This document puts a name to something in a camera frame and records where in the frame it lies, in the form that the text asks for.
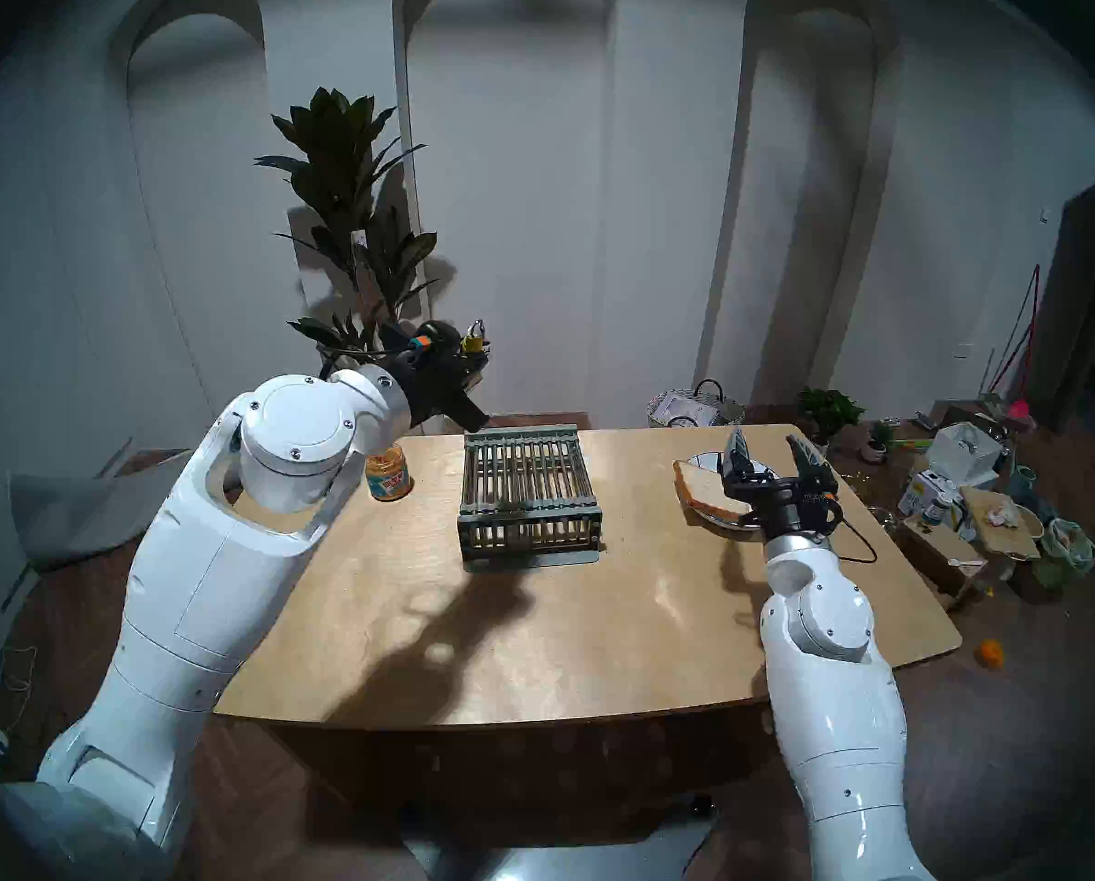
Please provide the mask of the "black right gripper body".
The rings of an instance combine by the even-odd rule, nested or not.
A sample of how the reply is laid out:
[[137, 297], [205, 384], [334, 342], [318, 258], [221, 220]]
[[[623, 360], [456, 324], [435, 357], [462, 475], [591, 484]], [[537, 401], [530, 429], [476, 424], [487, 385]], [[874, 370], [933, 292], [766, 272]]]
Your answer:
[[728, 499], [749, 505], [749, 512], [738, 517], [738, 526], [758, 529], [765, 541], [784, 535], [828, 537], [845, 520], [832, 468], [827, 483], [802, 483], [797, 476], [774, 478], [770, 474], [754, 474], [753, 482], [739, 486], [725, 486], [724, 476], [721, 482]]

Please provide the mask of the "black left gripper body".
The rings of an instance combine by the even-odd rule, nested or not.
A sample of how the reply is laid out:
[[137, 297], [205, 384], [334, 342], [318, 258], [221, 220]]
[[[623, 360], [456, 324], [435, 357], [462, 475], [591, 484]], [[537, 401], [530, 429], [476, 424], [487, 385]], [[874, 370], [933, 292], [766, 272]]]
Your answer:
[[482, 376], [462, 379], [462, 349], [489, 349], [483, 322], [472, 323], [465, 334], [447, 322], [423, 322], [412, 334], [388, 325], [387, 371], [407, 397], [411, 425], [445, 416], [465, 432], [477, 432], [489, 424], [489, 415], [469, 396]]

